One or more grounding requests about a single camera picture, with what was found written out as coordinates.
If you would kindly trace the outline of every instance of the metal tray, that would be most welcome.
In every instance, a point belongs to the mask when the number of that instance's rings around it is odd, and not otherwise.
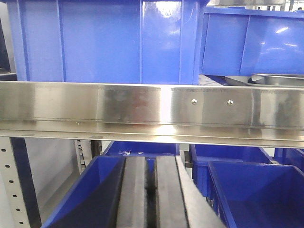
[[[304,75],[253,74],[252,81],[277,87],[304,87]]]

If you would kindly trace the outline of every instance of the gray metal frame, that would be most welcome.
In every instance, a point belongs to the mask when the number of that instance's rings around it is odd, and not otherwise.
[[[0,172],[16,228],[41,227],[29,158],[23,138],[0,137]]]
[[[0,136],[304,147],[301,88],[0,83]]]

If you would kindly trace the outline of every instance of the blue crate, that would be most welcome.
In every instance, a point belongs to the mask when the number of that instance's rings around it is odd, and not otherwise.
[[[304,14],[204,9],[200,69],[205,75],[304,74]]]
[[[295,166],[210,162],[215,212],[228,228],[303,228],[304,173]]]
[[[81,202],[83,202],[111,173],[123,158],[110,156],[97,156],[87,166],[80,178],[74,183],[60,204],[43,224],[42,228],[48,228],[56,221],[63,218]]]
[[[198,83],[208,0],[1,1],[19,81]]]
[[[104,151],[110,156],[144,156],[149,165],[149,170],[154,168],[154,160],[161,155],[179,155],[180,145],[174,143],[155,142],[111,142]]]
[[[211,178],[208,171],[209,161],[260,162],[270,163],[271,157],[258,147],[190,145],[194,183],[204,197],[211,198]]]
[[[304,171],[304,152],[300,149],[276,148],[274,159],[280,164],[294,165]]]

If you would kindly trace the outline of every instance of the stainless steel rail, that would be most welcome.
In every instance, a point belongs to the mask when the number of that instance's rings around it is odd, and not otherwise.
[[[304,147],[304,89],[0,82],[0,136]]]

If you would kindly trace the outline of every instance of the screw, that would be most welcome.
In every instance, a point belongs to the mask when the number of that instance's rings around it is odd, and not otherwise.
[[[227,104],[228,104],[229,106],[233,105],[233,100],[228,100],[228,101],[227,101]]]

